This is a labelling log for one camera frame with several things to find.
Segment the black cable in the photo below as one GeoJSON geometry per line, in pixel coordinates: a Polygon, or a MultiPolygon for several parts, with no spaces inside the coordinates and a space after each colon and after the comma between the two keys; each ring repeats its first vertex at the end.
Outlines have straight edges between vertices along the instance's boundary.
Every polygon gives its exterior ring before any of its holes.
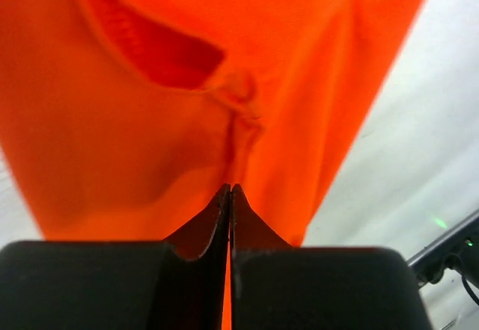
{"type": "Polygon", "coordinates": [[[459,254],[451,254],[450,256],[457,258],[458,261],[460,262],[461,281],[463,282],[464,289],[466,289],[466,292],[469,294],[469,296],[471,296],[471,299],[474,300],[474,302],[479,306],[479,298],[478,298],[478,296],[474,293],[474,291],[472,291],[471,286],[470,286],[469,283],[467,282],[466,276],[464,275],[464,268],[465,268],[465,266],[464,266],[463,259],[462,259],[461,256],[460,256],[460,253],[459,253],[459,254]]]}

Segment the white surface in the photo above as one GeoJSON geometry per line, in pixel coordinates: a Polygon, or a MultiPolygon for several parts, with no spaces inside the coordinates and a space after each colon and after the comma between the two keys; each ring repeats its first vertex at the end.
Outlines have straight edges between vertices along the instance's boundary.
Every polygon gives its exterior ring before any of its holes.
{"type": "MultiPolygon", "coordinates": [[[[427,0],[306,245],[385,245],[408,258],[479,208],[479,0],[427,0]]],[[[0,246],[39,234],[0,160],[0,246]]],[[[471,300],[422,291],[437,329],[471,300]]]]}

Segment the orange fabric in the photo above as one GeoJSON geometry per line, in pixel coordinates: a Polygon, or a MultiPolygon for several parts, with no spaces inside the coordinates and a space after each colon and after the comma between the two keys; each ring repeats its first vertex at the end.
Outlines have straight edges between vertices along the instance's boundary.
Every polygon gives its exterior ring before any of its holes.
{"type": "Polygon", "coordinates": [[[0,0],[1,146],[49,239],[161,239],[238,182],[299,245],[420,1],[0,0]]]}

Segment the orange cloth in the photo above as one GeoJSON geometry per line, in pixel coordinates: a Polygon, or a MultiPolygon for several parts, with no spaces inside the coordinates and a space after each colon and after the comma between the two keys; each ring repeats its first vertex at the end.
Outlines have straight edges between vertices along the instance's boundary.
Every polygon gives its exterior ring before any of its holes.
{"type": "Polygon", "coordinates": [[[299,245],[420,1],[0,0],[1,146],[49,239],[161,239],[238,182],[299,245]]]}

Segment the green light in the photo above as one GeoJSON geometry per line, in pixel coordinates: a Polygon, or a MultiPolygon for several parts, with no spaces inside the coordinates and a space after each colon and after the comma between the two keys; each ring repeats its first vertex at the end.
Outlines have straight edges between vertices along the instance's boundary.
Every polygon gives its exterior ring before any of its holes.
{"type": "Polygon", "coordinates": [[[448,225],[446,223],[444,223],[443,220],[439,219],[439,218],[434,218],[434,221],[436,222],[436,224],[438,226],[440,226],[442,229],[447,229],[448,228],[448,225]]]}

